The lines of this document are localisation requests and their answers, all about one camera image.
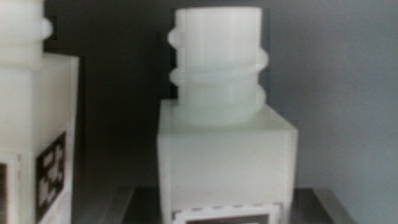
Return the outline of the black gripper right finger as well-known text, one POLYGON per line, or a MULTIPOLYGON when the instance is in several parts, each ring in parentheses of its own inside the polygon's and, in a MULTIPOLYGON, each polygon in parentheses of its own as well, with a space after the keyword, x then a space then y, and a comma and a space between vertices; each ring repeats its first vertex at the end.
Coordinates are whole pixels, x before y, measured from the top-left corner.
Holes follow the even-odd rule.
POLYGON ((356 224, 326 188, 294 189, 291 224, 356 224))

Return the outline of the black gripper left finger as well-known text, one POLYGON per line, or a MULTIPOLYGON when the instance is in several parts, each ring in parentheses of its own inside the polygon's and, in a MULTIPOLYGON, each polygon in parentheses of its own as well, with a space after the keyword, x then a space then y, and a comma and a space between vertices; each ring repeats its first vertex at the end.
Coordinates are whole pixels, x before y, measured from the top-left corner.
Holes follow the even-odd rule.
POLYGON ((157 199, 154 187, 118 187, 102 208, 86 211, 72 224, 159 224, 157 199))

